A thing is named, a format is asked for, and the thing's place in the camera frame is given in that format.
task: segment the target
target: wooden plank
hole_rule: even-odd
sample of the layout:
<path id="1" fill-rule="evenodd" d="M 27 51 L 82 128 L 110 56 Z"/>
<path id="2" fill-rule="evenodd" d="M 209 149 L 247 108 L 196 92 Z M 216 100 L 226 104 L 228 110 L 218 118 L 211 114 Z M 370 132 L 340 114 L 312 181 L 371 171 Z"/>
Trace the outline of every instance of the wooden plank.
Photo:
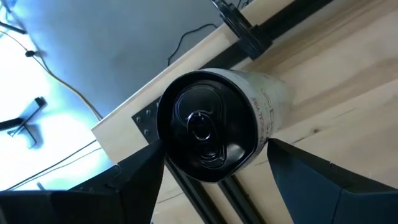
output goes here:
<path id="1" fill-rule="evenodd" d="M 244 13 L 251 21 L 262 22 L 289 2 L 257 0 Z M 275 138 L 395 187 L 397 7 L 396 0 L 336 0 L 285 34 L 261 58 L 236 67 L 273 74 L 294 90 L 291 114 Z M 269 10 L 266 16 L 259 13 L 264 8 Z M 108 156 L 118 162 L 144 147 L 147 143 L 131 116 L 156 99 L 174 78 L 200 67 L 234 41 L 220 27 L 94 127 Z M 267 223 L 292 222 L 265 152 L 238 177 Z M 205 188 L 219 200 L 225 217 L 236 216 L 214 185 Z M 183 217 L 178 221 L 193 222 L 195 218 L 184 210 L 189 201 L 180 193 L 166 172 L 155 219 L 175 212 L 173 216 Z M 239 221 L 232 218 L 228 223 Z"/>

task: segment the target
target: black clamp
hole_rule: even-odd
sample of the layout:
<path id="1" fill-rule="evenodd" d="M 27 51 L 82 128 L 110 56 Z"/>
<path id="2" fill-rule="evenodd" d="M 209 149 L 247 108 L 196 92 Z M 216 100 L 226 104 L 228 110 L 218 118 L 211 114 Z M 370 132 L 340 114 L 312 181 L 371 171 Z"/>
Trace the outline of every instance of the black clamp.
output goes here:
<path id="1" fill-rule="evenodd" d="M 258 25 L 252 26 L 233 4 L 227 4 L 224 0 L 211 1 L 225 24 L 239 37 L 241 49 L 252 60 L 260 57 L 272 45 L 267 34 Z"/>

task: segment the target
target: wooden board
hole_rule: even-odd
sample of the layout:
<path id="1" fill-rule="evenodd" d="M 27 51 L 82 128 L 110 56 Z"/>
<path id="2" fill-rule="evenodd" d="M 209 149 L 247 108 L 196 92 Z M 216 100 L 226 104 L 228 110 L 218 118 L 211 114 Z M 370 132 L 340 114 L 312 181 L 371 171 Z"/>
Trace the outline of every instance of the wooden board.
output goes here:
<path id="1" fill-rule="evenodd" d="M 289 2 L 257 0 L 244 13 L 251 21 L 262 22 Z M 397 7 L 396 0 L 335 0 L 285 34 L 261 58 L 236 66 L 275 75 L 294 90 L 292 111 L 275 138 L 394 187 L 398 187 Z M 265 8 L 266 16 L 260 13 Z M 200 67 L 233 41 L 220 27 L 94 127 L 108 156 L 118 162 L 144 147 L 146 141 L 131 116 L 174 78 Z M 292 222 L 265 152 L 238 177 L 267 223 Z M 240 223 L 219 189 L 205 188 L 228 223 Z M 197 217 L 189 215 L 193 208 L 180 193 L 166 172 L 155 219 L 164 215 L 175 217 L 174 223 L 194 222 Z"/>

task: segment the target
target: yellow cable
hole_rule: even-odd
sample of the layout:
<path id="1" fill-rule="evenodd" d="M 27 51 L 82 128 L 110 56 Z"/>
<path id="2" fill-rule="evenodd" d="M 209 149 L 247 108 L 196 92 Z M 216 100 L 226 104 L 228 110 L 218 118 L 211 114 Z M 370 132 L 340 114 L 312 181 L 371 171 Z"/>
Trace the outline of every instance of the yellow cable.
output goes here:
<path id="1" fill-rule="evenodd" d="M 3 33 L 4 35 L 10 37 L 12 40 L 14 40 L 15 42 L 17 42 L 25 51 L 28 51 L 28 49 L 26 47 L 24 47 L 17 39 L 13 38 L 11 35 L 7 34 L 6 32 L 3 32 L 0 30 L 1 33 Z M 82 102 L 84 102 L 84 104 L 89 107 L 89 109 L 94 113 L 94 115 L 97 117 L 98 121 L 102 120 L 102 116 L 98 113 L 98 111 L 95 109 L 95 107 L 78 91 L 76 90 L 74 87 L 72 87 L 71 85 L 67 84 L 66 82 L 64 82 L 62 79 L 60 79 L 59 77 L 57 77 L 56 75 L 54 75 L 54 73 L 51 72 L 51 70 L 49 69 L 49 67 L 47 66 L 47 64 L 45 63 L 43 57 L 39 54 L 38 58 L 41 59 L 42 63 L 39 62 L 39 60 L 37 60 L 36 57 L 33 57 L 33 59 L 52 77 L 54 78 L 56 81 L 58 81 L 59 83 L 61 83 L 63 86 L 67 87 L 70 91 L 74 92 L 74 94 L 76 94 L 76 96 L 78 96 Z"/>

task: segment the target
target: light wood surface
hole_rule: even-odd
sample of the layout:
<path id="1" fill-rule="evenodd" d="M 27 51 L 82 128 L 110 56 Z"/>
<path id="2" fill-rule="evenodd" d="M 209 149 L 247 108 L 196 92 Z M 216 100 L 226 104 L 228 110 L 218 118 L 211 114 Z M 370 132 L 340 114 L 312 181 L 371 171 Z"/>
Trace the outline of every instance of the light wood surface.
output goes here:
<path id="1" fill-rule="evenodd" d="M 289 2 L 257 0 L 244 13 L 261 23 Z M 393 187 L 398 187 L 397 8 L 396 0 L 335 0 L 285 34 L 261 58 L 236 66 L 275 75 L 294 90 L 292 111 L 275 138 Z M 175 77 L 226 48 L 232 42 L 229 35 L 220 27 L 93 129 L 114 162 L 146 145 L 131 116 Z M 237 176 L 267 223 L 292 223 L 265 150 Z M 205 188 L 228 223 L 241 223 L 217 186 Z M 159 223 L 195 223 L 198 216 L 180 193 L 166 172 L 155 220 L 158 216 Z"/>

